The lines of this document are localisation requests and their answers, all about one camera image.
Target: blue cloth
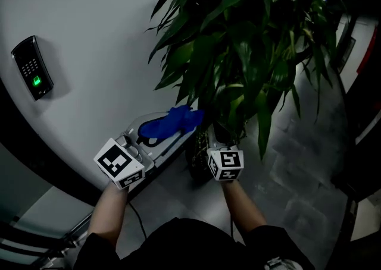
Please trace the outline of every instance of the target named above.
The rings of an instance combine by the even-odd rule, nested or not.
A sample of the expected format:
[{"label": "blue cloth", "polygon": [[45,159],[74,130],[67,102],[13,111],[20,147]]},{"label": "blue cloth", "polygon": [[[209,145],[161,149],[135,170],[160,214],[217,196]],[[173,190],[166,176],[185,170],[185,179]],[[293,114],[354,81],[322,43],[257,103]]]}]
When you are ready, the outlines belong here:
[{"label": "blue cloth", "polygon": [[149,122],[140,129],[146,138],[166,139],[182,129],[185,133],[200,125],[204,117],[203,110],[191,111],[188,105],[172,107],[168,115],[161,120]]}]

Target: white wall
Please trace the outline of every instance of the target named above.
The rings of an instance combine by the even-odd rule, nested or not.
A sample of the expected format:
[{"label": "white wall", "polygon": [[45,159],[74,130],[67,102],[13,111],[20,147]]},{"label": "white wall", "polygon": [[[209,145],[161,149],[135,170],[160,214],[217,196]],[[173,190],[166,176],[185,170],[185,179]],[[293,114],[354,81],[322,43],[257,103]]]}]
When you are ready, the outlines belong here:
[{"label": "white wall", "polygon": [[351,88],[358,76],[357,69],[368,50],[374,28],[377,24],[378,21],[375,18],[359,17],[356,20],[356,24],[352,32],[352,37],[356,40],[356,43],[342,72],[340,73],[345,92],[348,92],[349,88]]},{"label": "white wall", "polygon": [[[149,23],[157,0],[0,0],[0,76],[30,125],[66,163],[99,188],[93,162],[110,137],[134,118],[174,105],[177,89],[154,92],[160,55]],[[11,50],[36,35],[54,82],[34,102]]]}]

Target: potted plant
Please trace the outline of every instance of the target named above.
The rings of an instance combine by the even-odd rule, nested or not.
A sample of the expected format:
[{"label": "potted plant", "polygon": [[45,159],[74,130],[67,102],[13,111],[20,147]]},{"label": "potted plant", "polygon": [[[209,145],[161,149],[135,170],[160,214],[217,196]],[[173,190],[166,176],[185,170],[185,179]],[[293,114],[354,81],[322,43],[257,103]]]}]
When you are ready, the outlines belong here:
[{"label": "potted plant", "polygon": [[[152,16],[167,1],[159,0]],[[187,98],[191,105],[198,99],[198,108],[205,111],[194,144],[194,166],[206,165],[202,159],[209,125],[225,132],[227,143],[237,144],[254,115],[262,158],[271,115],[282,95],[291,91],[300,116],[295,70],[311,58],[319,98],[321,77],[329,81],[324,54],[332,57],[336,48],[331,19],[324,0],[171,0],[160,24],[150,28],[164,34],[149,60],[167,47],[156,89],[176,83],[176,103]],[[304,71],[310,79],[311,71]]]}]

